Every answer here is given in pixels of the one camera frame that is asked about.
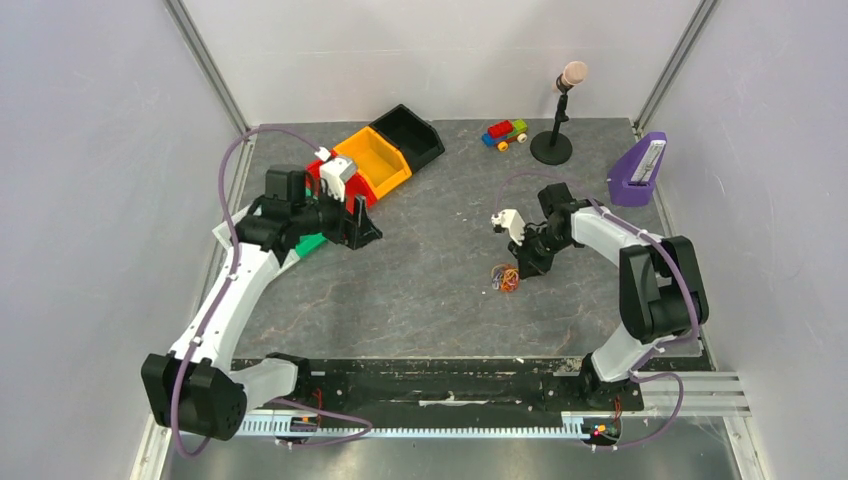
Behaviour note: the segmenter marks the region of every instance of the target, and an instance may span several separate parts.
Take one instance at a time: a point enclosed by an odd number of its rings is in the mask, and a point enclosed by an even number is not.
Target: microphone
[[[567,91],[579,85],[586,79],[589,74],[589,67],[583,62],[569,62],[554,81],[554,91],[566,93]]]

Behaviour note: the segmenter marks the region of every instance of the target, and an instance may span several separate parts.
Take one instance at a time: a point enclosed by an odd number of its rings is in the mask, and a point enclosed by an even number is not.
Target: white plastic part
[[[592,353],[592,365],[602,382],[617,382],[630,376],[630,369],[658,343],[674,335],[659,338],[647,345],[630,336],[624,324],[619,324],[604,345]]]
[[[322,162],[326,162],[327,160],[330,159],[330,157],[333,156],[333,154],[330,153],[330,151],[327,150],[326,148],[319,147],[318,151],[315,152],[315,156],[318,157]]]
[[[279,358],[266,358],[252,367],[230,372],[230,379],[244,385],[246,411],[259,408],[269,400],[294,391],[297,366]]]
[[[280,267],[280,269],[274,275],[274,278],[277,278],[280,275],[282,275],[283,272],[285,272],[286,270],[293,267],[294,264],[299,262],[299,261],[300,261],[300,256],[297,253],[295,253],[294,250],[289,250],[289,254],[286,255],[286,259],[283,261],[283,266]]]
[[[524,241],[524,219],[518,210],[508,208],[501,210],[497,215],[492,215],[492,225],[504,228],[509,232],[509,238],[517,245]]]
[[[197,327],[203,316],[212,306],[212,301],[229,275],[229,265],[233,259],[233,248],[227,249],[224,268],[218,274],[218,279],[203,301],[200,310],[182,336],[174,342],[171,350],[175,358],[182,359],[189,343],[197,337]],[[276,277],[280,270],[277,257],[272,252],[263,252],[258,245],[241,244],[241,258],[236,270],[238,279],[230,284],[224,299],[212,315],[206,331],[202,335],[200,346],[195,350],[192,361],[199,362],[203,358],[212,361],[212,366],[223,372],[230,371],[233,352],[241,336],[244,325],[265,290],[268,283]]]
[[[344,201],[345,183],[356,173],[356,164],[346,157],[336,157],[321,165],[321,179],[327,182],[328,194]]]
[[[648,233],[660,241],[662,238]],[[618,251],[630,245],[647,245],[648,242],[601,217],[594,207],[581,208],[571,215],[571,237],[604,256],[618,267]]]
[[[237,224],[241,221],[242,218],[247,215],[247,211],[250,207],[244,207],[238,212],[233,214],[233,225]],[[256,209],[255,215],[259,215],[262,212],[261,208]],[[212,235],[215,235],[215,238],[218,239],[218,243],[221,244],[224,248],[230,248],[233,246],[233,243],[230,241],[230,230],[227,228],[227,222],[221,222],[212,229]]]

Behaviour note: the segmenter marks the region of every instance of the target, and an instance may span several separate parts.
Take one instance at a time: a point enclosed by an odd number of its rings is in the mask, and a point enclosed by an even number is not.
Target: black bin
[[[445,153],[436,130],[403,104],[389,110],[370,126],[400,150],[413,174]]]

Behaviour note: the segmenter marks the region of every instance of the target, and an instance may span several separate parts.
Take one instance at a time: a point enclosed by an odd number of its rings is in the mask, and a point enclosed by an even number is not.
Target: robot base
[[[147,356],[141,378],[156,423],[171,426],[171,395],[180,360],[173,355]],[[190,363],[180,395],[180,430],[197,435],[229,440],[247,413],[244,386],[234,382],[208,359]]]
[[[592,410],[614,410],[615,399],[619,398],[622,405],[640,397],[639,385],[629,379],[617,382],[604,382],[595,373],[592,364],[592,354],[583,358],[580,366],[579,379],[580,398],[589,404]]]
[[[556,135],[556,142],[551,145],[551,135]],[[561,133],[546,131],[537,133],[530,142],[530,153],[545,165],[562,165],[571,158],[574,147],[571,140]]]

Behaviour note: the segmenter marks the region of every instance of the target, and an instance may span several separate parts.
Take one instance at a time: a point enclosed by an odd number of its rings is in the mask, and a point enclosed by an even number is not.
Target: white wall
[[[184,0],[251,124],[553,115],[635,117],[697,0]]]
[[[775,478],[845,478],[848,4],[722,2],[661,105],[660,185]]]
[[[0,478],[127,478],[234,136],[161,2],[0,6]]]

